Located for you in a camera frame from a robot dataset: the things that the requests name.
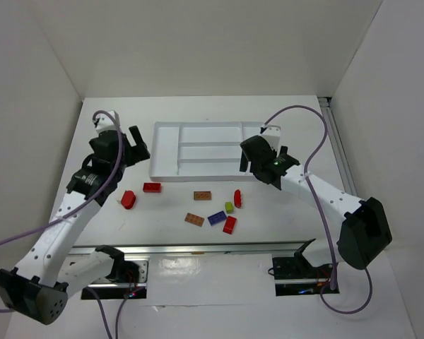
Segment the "red flower lego brick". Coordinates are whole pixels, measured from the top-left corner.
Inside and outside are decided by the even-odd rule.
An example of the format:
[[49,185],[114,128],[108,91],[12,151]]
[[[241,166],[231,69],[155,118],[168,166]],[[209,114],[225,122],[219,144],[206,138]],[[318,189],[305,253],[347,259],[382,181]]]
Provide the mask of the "red flower lego brick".
[[236,208],[242,207],[242,192],[239,189],[235,190],[233,201]]

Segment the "red rounded lego brick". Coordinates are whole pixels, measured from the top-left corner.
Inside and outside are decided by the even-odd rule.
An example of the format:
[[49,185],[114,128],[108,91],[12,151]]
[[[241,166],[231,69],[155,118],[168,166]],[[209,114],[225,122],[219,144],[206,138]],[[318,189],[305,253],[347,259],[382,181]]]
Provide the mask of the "red rounded lego brick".
[[126,210],[131,210],[137,200],[136,194],[131,190],[126,190],[120,200],[121,206]]

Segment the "small green lego brick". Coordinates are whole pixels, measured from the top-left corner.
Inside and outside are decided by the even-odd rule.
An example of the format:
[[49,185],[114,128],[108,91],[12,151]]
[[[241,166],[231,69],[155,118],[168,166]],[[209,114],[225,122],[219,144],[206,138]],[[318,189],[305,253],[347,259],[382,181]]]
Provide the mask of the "small green lego brick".
[[225,210],[226,210],[226,213],[233,213],[234,208],[231,202],[228,201],[225,203]]

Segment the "red rectangular lego brick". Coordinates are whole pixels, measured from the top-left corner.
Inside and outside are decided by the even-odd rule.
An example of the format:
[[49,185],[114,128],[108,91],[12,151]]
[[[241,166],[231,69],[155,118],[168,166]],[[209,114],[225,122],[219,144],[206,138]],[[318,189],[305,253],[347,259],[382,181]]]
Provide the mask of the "red rectangular lego brick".
[[162,191],[162,184],[157,182],[145,182],[143,192],[150,194],[159,194]]

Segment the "orange lego plate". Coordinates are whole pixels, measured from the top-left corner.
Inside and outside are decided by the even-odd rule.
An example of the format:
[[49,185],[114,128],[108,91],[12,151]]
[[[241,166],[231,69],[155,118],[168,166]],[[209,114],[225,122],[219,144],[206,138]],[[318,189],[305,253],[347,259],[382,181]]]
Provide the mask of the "orange lego plate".
[[212,193],[210,191],[195,191],[193,199],[195,201],[210,201],[212,199]]
[[185,222],[201,227],[204,223],[204,218],[192,213],[187,213],[184,219]]

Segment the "blue lego plate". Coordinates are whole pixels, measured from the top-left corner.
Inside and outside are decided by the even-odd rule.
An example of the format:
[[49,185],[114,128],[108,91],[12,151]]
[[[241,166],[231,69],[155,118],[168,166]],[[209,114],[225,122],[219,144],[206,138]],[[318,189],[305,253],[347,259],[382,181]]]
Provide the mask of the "blue lego plate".
[[214,214],[208,216],[207,219],[208,219],[210,226],[214,226],[214,225],[217,225],[221,222],[226,221],[227,215],[225,214],[224,211],[220,211],[220,212],[217,212],[217,213],[214,213]]

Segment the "red and green lego brick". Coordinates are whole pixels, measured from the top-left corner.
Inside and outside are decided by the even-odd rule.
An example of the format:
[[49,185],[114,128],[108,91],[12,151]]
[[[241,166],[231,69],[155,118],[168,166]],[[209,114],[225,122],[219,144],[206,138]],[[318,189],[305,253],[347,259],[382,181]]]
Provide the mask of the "red and green lego brick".
[[236,224],[237,219],[233,216],[228,216],[223,226],[223,232],[227,234],[232,234],[234,232]]

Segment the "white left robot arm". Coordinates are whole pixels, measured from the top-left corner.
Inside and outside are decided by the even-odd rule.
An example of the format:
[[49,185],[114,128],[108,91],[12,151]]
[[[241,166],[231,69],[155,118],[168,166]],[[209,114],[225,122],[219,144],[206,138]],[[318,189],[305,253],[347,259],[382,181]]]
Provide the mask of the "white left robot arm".
[[125,169],[150,157],[138,127],[129,129],[135,141],[131,145],[115,111],[95,112],[93,125],[97,133],[89,142],[93,151],[72,175],[58,211],[48,225],[36,229],[40,237],[31,250],[11,270],[0,270],[0,298],[6,309],[44,325],[56,321],[68,299],[96,280],[126,283],[139,276],[138,265],[108,245],[63,267],[82,231],[117,189]]

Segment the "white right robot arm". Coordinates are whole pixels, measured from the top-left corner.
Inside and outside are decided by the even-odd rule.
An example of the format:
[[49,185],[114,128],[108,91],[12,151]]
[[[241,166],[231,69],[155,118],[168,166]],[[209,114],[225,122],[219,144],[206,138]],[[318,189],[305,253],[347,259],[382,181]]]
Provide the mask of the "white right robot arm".
[[367,268],[392,241],[382,203],[347,194],[307,171],[279,146],[280,137],[279,127],[267,126],[241,142],[240,171],[299,198],[325,218],[326,238],[310,240],[296,253],[308,266],[345,262],[357,270]]

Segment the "white compartment tray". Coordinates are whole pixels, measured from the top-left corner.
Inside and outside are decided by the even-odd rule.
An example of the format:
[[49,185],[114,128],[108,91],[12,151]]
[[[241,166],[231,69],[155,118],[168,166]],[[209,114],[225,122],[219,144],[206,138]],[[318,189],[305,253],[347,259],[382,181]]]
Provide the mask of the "white compartment tray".
[[156,182],[254,182],[253,174],[240,171],[240,144],[257,135],[260,126],[258,121],[158,121],[149,177]]

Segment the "aluminium front rail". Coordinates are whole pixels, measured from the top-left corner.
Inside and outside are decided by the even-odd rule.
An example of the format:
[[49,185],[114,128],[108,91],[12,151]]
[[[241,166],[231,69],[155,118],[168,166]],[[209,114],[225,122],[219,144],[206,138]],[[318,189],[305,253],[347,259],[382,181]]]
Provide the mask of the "aluminium front rail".
[[297,251],[302,246],[308,246],[313,239],[306,242],[250,242],[224,244],[160,244],[116,246],[115,248],[128,255],[152,254],[231,254],[246,252],[290,252]]

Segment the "aluminium side rail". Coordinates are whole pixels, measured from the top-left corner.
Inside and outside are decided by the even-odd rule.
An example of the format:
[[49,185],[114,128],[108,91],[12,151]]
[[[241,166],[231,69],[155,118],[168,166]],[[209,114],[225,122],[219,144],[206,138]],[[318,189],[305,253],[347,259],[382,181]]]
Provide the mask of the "aluminium side rail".
[[336,120],[331,110],[331,98],[318,97],[317,99],[319,102],[320,109],[322,111],[322,115],[328,127],[331,147],[333,148],[333,151],[334,151],[334,155],[338,164],[338,170],[340,172],[341,179],[343,181],[345,192],[352,194],[354,196],[357,196],[358,192],[356,190],[356,187],[353,181],[351,169],[349,167],[348,159],[346,157],[346,152],[344,150],[342,140],[338,132]]

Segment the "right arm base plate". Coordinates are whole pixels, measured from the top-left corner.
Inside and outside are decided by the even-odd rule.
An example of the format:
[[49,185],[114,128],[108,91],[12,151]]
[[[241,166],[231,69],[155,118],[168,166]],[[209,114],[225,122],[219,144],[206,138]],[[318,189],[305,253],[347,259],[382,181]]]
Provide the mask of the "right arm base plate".
[[339,289],[328,287],[331,264],[313,267],[301,258],[274,257],[267,273],[273,277],[277,297],[295,295],[318,295],[323,287],[325,294],[338,294]]

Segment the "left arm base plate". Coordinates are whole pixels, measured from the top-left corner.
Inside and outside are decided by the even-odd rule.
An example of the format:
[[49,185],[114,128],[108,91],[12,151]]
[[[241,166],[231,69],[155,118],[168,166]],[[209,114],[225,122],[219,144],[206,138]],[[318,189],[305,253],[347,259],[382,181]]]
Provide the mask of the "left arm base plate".
[[88,286],[101,300],[145,299],[147,295],[148,260],[133,260],[138,267],[137,272],[127,272],[124,278],[112,282],[105,278],[96,280]]

